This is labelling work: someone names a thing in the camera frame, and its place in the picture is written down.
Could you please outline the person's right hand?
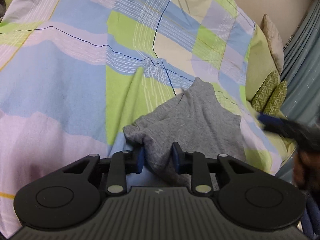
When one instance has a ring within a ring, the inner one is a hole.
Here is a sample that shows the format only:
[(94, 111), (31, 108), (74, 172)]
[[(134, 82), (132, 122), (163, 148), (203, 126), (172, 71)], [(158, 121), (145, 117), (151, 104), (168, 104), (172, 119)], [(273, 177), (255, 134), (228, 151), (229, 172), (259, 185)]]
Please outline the person's right hand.
[(303, 190), (319, 190), (319, 153), (298, 150), (293, 158), (293, 181)]

